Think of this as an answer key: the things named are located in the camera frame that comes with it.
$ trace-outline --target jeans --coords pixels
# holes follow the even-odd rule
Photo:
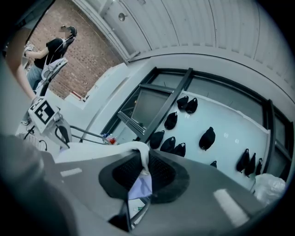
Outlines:
[[[38,86],[38,83],[42,80],[41,73],[42,73],[42,69],[38,68],[35,65],[32,65],[31,69],[29,70],[27,74],[29,84],[31,88],[34,90],[34,93],[36,93],[35,90]],[[29,119],[29,113],[26,112],[23,120],[26,121],[28,119]]]

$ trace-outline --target person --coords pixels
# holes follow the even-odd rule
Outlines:
[[[77,29],[74,26],[62,26],[59,31],[65,33],[64,39],[56,38],[51,40],[46,43],[46,47],[42,51],[26,51],[24,53],[25,57],[35,59],[34,64],[27,74],[29,84],[34,92],[37,89],[38,83],[42,80],[41,73],[45,62],[48,65],[55,60],[62,58],[77,36]],[[28,113],[25,114],[22,124],[29,124]]]

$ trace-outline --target red object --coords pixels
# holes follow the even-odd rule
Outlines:
[[[79,94],[77,94],[75,91],[72,91],[72,93],[73,93],[75,96],[77,96],[79,99],[82,98],[82,97],[81,97]]]
[[[110,141],[109,141],[111,144],[114,144],[116,142],[115,138],[112,138]]]

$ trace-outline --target white tape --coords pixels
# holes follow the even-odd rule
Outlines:
[[[82,170],[80,168],[68,170],[68,171],[61,171],[60,174],[62,177],[70,176],[70,175],[76,175],[78,173],[81,173]]]
[[[248,215],[237,205],[226,189],[219,189],[213,194],[233,226],[237,228],[249,220]]]

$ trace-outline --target black window frame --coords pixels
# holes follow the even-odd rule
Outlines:
[[[161,73],[165,74],[173,74],[173,75],[181,75],[183,76],[177,88],[169,88],[159,85],[153,85],[151,82]],[[293,156],[293,149],[294,149],[294,128],[293,122],[290,122],[284,114],[273,105],[271,100],[267,100],[262,97],[260,94],[256,93],[255,91],[247,88],[246,86],[239,84],[235,81],[227,79],[222,76],[217,76],[214,74],[210,74],[207,72],[202,71],[194,71],[192,68],[186,69],[171,69],[171,68],[157,68],[154,67],[144,78],[143,80],[134,88],[128,98],[122,103],[113,117],[110,119],[108,124],[103,129],[102,133],[112,133],[116,128],[115,124],[118,124],[120,121],[123,121],[137,136],[136,140],[147,143],[149,141],[150,136],[156,131],[158,126],[161,124],[167,113],[169,112],[170,108],[173,106],[174,102],[176,101],[177,97],[181,94],[183,90],[187,90],[190,83],[193,79],[201,79],[206,80],[208,82],[212,82],[218,84],[220,86],[232,89],[250,99],[255,101],[256,103],[262,106],[263,111],[263,127],[267,130],[270,130],[270,145],[268,150],[268,155],[266,160],[264,160],[264,164],[262,167],[262,172],[267,173],[267,168],[271,158],[274,155],[276,150],[279,150],[280,153],[286,158],[286,160],[291,164],[292,156]],[[127,117],[121,112],[122,107],[124,106],[125,102],[133,95],[133,93],[138,88],[146,88],[153,91],[160,91],[169,93],[169,97],[167,101],[164,103],[161,110],[155,116],[151,124],[146,130],[136,123],[131,118]],[[276,140],[276,124],[275,124],[275,117],[279,118],[282,123],[285,125],[285,144],[281,144],[278,140]]]

